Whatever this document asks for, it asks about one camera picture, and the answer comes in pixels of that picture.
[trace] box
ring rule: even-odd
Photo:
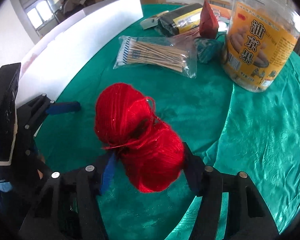
[[[231,10],[220,7],[215,4],[211,4],[211,3],[209,3],[209,4],[213,11],[213,14],[215,15],[215,17],[217,18],[218,21],[230,23]]]
[[[166,0],[140,0],[141,4],[165,3]]]

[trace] yellow label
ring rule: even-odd
[[[179,33],[184,33],[199,26],[201,11],[202,8],[199,8],[173,19],[176,27],[179,29]]]
[[[227,62],[248,83],[268,87],[294,49],[297,39],[264,14],[236,4],[227,33]]]

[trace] red yarn ball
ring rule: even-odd
[[[118,149],[130,182],[141,192],[166,189],[183,168],[179,136],[155,116],[153,99],[128,84],[113,84],[100,94],[94,130],[108,148]]]

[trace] man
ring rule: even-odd
[[[75,14],[81,9],[83,9],[83,5],[80,4],[79,0],[68,0],[65,3],[63,14],[65,15],[66,18],[68,18],[69,16]]]

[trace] plastic bag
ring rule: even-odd
[[[121,36],[119,41],[121,47],[113,69],[141,63],[165,67],[189,78],[197,75],[193,39]]]
[[[158,19],[158,28],[167,37],[178,35],[199,26],[202,5],[189,4],[170,11]]]

